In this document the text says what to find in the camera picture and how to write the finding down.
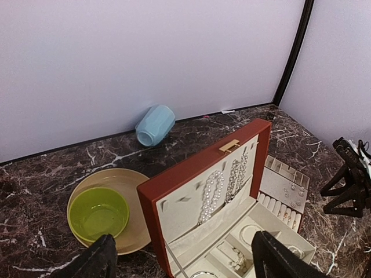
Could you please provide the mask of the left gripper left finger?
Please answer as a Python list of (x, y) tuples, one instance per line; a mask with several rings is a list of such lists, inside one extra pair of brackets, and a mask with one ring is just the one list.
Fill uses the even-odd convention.
[(100, 236), (57, 277), (116, 277), (118, 253), (111, 234)]

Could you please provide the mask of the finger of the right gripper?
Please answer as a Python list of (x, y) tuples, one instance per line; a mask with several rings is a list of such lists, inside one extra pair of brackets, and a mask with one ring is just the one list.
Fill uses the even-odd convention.
[[(340, 182), (340, 180), (344, 180), (344, 185), (333, 189), (333, 187)], [(332, 177), (332, 179), (325, 184), (322, 189), (320, 190), (320, 195), (322, 197), (328, 196), (338, 196), (344, 193), (347, 189), (352, 186), (352, 176), (351, 172), (346, 164), (342, 165), (338, 172)]]
[(349, 217), (363, 217), (365, 200), (357, 192), (347, 191), (331, 200), (323, 207), (325, 214), (343, 215)]

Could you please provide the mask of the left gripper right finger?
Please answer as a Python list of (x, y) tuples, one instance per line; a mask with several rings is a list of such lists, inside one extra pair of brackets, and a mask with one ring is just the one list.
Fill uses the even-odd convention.
[(255, 233), (251, 247), (257, 278), (323, 278), (326, 276), (295, 256), (266, 231)]

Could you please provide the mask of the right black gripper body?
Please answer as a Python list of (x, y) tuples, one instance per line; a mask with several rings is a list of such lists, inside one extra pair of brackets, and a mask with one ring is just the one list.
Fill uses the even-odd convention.
[(370, 177), (363, 166), (356, 163), (346, 163), (349, 172), (347, 200), (352, 206), (347, 207), (347, 216), (363, 217), (364, 209), (370, 210)]

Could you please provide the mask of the white bangle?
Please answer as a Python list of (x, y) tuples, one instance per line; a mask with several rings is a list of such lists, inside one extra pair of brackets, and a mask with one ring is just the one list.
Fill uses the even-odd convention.
[(286, 247), (298, 258), (303, 259), (305, 257), (305, 252), (302, 249), (298, 248), (297, 246), (291, 245)]

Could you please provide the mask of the small red jewelry tray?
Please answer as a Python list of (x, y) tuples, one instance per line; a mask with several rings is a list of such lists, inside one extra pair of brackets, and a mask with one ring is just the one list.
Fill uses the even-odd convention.
[(268, 155), (257, 200), (295, 232), (299, 231), (310, 178)]

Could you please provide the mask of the large red jewelry box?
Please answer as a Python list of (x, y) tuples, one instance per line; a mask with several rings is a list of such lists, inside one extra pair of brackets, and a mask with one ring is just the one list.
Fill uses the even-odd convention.
[(258, 202), (271, 123), (255, 119), (139, 185), (157, 260), (170, 277), (254, 277), (258, 231), (305, 252), (315, 248)]

